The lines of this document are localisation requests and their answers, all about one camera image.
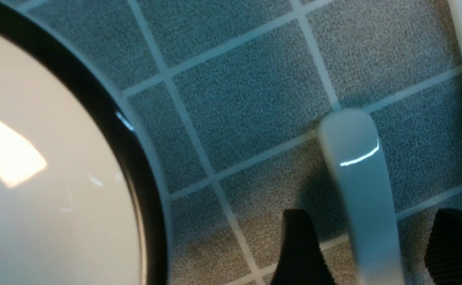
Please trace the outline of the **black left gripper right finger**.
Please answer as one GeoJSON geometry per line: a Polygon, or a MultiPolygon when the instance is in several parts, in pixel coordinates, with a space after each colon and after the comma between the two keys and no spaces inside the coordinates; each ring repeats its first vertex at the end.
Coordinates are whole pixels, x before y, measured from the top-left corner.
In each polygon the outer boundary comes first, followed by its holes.
{"type": "Polygon", "coordinates": [[[462,285],[462,211],[437,211],[424,263],[434,284],[462,285]]]}

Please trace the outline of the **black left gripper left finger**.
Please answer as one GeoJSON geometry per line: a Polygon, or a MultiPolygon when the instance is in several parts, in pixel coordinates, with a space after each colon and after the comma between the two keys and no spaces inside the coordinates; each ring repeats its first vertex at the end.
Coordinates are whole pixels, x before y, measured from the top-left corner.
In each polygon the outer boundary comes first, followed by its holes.
{"type": "Polygon", "coordinates": [[[286,209],[278,264],[272,285],[334,285],[312,219],[302,209],[286,209]]]}

